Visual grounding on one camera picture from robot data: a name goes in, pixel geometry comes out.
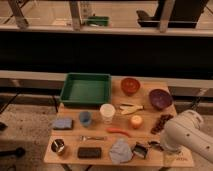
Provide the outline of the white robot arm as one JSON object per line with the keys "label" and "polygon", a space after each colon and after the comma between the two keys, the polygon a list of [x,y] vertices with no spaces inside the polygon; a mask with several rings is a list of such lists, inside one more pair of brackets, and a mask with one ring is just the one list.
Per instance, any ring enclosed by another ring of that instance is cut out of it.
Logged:
{"label": "white robot arm", "polygon": [[185,110],[164,125],[160,145],[165,152],[173,154],[186,147],[213,163],[213,137],[201,131],[203,117],[194,110]]}

